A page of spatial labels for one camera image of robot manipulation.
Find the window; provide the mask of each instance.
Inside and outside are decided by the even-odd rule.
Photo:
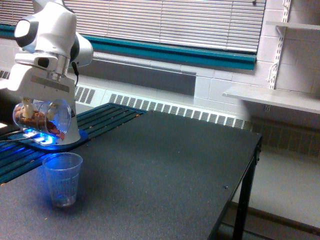
[[[266,0],[64,0],[79,33],[103,38],[256,54]],[[0,0],[0,24],[32,13],[31,0]]]

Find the transparent cup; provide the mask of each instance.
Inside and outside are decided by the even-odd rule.
[[[81,156],[71,152],[52,154],[42,162],[54,206],[63,208],[75,203],[82,162]]]

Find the dark countertop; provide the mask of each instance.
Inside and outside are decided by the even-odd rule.
[[[72,150],[74,206],[52,207],[42,166],[1,186],[0,239],[207,239],[260,138],[148,112]]]

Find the teal window frame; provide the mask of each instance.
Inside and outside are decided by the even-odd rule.
[[[14,26],[0,24],[0,37],[13,39],[14,31]],[[186,65],[254,70],[257,61],[255,54],[197,49],[92,35],[83,36],[91,42],[93,49],[98,52],[153,58]]]

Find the shelf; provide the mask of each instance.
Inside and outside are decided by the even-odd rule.
[[[277,27],[286,27],[291,29],[305,29],[305,30],[318,30],[320,31],[320,25],[310,25],[301,23],[281,22],[281,21],[266,21],[267,25],[274,25]]]
[[[237,85],[226,90],[223,96],[320,114],[320,97],[307,93],[273,90],[250,85]]]

